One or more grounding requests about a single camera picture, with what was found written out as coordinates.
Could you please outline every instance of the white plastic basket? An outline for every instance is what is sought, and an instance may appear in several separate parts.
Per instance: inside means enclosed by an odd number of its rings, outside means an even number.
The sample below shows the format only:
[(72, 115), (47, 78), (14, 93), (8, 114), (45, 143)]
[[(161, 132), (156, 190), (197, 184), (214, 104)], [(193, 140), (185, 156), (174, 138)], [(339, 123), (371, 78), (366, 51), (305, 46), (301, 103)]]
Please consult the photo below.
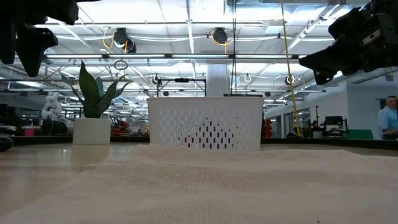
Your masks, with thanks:
[(150, 143), (258, 151), (261, 97), (149, 98)]

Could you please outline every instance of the pink object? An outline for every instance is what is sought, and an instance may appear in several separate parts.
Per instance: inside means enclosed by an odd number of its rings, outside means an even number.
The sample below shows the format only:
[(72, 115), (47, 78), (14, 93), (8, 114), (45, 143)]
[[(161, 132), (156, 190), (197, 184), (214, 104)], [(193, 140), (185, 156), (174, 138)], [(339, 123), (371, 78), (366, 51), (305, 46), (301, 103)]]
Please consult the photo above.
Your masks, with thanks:
[(33, 128), (25, 129), (25, 136), (34, 136), (34, 135), (35, 135), (35, 129)]

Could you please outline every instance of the potted plant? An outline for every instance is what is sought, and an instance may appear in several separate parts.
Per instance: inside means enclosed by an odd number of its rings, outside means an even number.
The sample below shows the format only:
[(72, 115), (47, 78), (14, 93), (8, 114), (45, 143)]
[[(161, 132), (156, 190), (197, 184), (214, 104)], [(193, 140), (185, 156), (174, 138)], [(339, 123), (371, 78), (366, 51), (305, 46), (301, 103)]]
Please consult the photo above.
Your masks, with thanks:
[(102, 114), (111, 106), (112, 100), (119, 97), (124, 88), (131, 82), (127, 82), (121, 89), (116, 89), (119, 81), (126, 75), (112, 83), (104, 93), (103, 81), (100, 77), (94, 79), (86, 70), (84, 62), (81, 62), (79, 85), (84, 99), (74, 89), (70, 80), (61, 75), (62, 80), (70, 85), (73, 93), (83, 105), (85, 118), (75, 119), (73, 128), (74, 144), (109, 144), (111, 141), (111, 120), (101, 119)]

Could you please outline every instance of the green object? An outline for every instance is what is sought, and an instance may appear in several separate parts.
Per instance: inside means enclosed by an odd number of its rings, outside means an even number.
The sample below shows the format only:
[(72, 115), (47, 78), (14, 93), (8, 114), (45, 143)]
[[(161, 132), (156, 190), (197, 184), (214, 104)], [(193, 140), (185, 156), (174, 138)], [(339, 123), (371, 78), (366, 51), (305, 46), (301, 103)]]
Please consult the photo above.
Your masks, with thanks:
[(373, 133), (372, 130), (348, 130), (348, 138), (373, 140)]
[(112, 100), (119, 97), (125, 87), (131, 82), (127, 82), (121, 89), (117, 90), (116, 87), (122, 78), (120, 77), (116, 82), (112, 83), (104, 93), (103, 81), (100, 77), (94, 79), (86, 70), (86, 65), (81, 62), (80, 74), (79, 74), (79, 85), (80, 90), (83, 93), (84, 100), (80, 97), (79, 92), (72, 86), (70, 80), (62, 76), (62, 81), (70, 85), (73, 93), (77, 96), (80, 103), (83, 105), (83, 111), (85, 112), (86, 118), (100, 118), (101, 115), (111, 106)]

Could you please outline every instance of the snake plant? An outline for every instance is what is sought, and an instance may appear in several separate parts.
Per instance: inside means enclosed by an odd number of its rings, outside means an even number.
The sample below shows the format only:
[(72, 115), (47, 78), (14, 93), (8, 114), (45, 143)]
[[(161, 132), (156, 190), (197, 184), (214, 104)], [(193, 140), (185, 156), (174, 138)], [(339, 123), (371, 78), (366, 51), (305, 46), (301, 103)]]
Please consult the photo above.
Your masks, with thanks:
[(86, 118), (100, 118), (101, 115), (111, 106), (112, 100), (119, 97), (124, 88), (131, 82), (127, 82), (121, 89), (116, 89), (120, 80), (126, 75), (121, 76), (116, 82), (112, 83), (104, 93), (103, 81), (100, 77), (92, 77), (86, 70), (86, 65), (81, 62), (79, 85), (83, 93), (84, 99), (79, 95), (79, 92), (73, 87), (71, 81), (63, 76), (62, 81), (70, 85), (73, 93), (77, 96), (80, 103), (83, 105), (83, 111)]

